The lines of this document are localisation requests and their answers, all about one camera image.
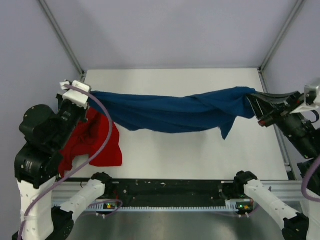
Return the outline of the blue t shirt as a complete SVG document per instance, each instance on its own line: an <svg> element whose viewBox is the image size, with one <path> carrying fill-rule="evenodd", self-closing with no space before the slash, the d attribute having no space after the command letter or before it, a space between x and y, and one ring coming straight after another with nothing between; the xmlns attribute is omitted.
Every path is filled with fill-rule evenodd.
<svg viewBox="0 0 320 240"><path fill-rule="evenodd" d="M237 117L252 119L250 87L237 86L184 97L93 91L111 119L129 131L179 134L218 128L226 139Z"/></svg>

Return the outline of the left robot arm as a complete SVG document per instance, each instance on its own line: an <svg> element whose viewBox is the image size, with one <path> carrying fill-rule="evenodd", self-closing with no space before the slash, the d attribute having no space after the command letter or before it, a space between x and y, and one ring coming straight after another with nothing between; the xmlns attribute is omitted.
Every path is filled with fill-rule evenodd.
<svg viewBox="0 0 320 240"><path fill-rule="evenodd" d="M114 191L112 178L95 173L87 185L68 201L52 205L57 186L60 151L79 122L85 122L88 104L59 96L59 111L44 104L31 107L19 126L26 144L14 161L14 174L21 199L21 225L14 240L66 240L79 216L98 198Z"/></svg>

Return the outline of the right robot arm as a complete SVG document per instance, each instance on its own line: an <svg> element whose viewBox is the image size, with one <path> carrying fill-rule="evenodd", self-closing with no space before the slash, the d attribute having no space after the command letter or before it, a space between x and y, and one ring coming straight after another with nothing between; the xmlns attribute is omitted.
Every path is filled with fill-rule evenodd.
<svg viewBox="0 0 320 240"><path fill-rule="evenodd" d="M304 158L298 163L301 180L291 182L300 188L308 206L304 214L277 197L250 171L238 172L233 180L233 193L248 197L262 208L278 225L285 240L318 240L320 238L320 130L303 116L316 108L320 95L307 96L298 91L287 94L256 92L247 99L261 127L276 126Z"/></svg>

